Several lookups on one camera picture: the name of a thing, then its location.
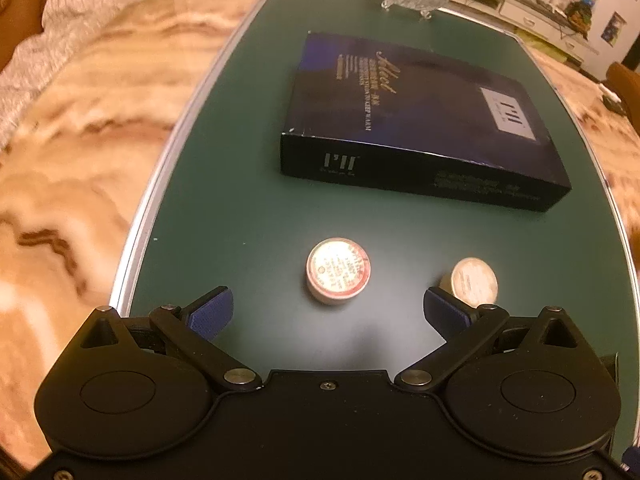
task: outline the jar lid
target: jar lid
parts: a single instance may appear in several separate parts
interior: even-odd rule
[[[453,295],[476,308],[495,303],[498,298],[498,280],[493,269],[479,258],[464,258],[451,271]]]
[[[324,304],[353,298],[367,285],[370,274],[367,253],[346,238],[320,242],[306,260],[306,283],[316,300]]]

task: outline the dark blue box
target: dark blue box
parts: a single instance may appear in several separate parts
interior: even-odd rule
[[[306,39],[280,169],[536,211],[571,189],[517,81],[453,58],[337,34]]]

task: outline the picture on wall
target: picture on wall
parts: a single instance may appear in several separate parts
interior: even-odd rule
[[[614,12],[609,23],[607,23],[607,26],[602,31],[601,38],[611,46],[614,46],[618,40],[618,36],[620,35],[620,30],[622,30],[622,27],[625,24],[626,21],[622,19],[622,16],[617,12]]]

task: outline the green chalkboard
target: green chalkboard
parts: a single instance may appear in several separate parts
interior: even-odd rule
[[[162,199],[131,315],[229,286],[235,314],[220,348],[266,377],[272,368],[385,368],[393,376],[442,344],[422,295],[461,258],[494,269],[498,304],[536,316],[568,310],[600,354],[620,353],[622,416],[615,456],[632,441],[638,334],[614,214],[578,130],[512,37],[438,11],[381,0],[267,0],[206,99]],[[544,214],[283,176],[278,143],[308,31],[422,48],[494,70],[526,87],[573,190]],[[321,306],[304,266],[320,240],[347,237],[371,260],[369,285]]]

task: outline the white knitted fabric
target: white knitted fabric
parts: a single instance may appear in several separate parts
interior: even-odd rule
[[[43,33],[21,42],[0,73],[0,150],[26,107],[62,68],[124,7],[141,0],[47,0]]]

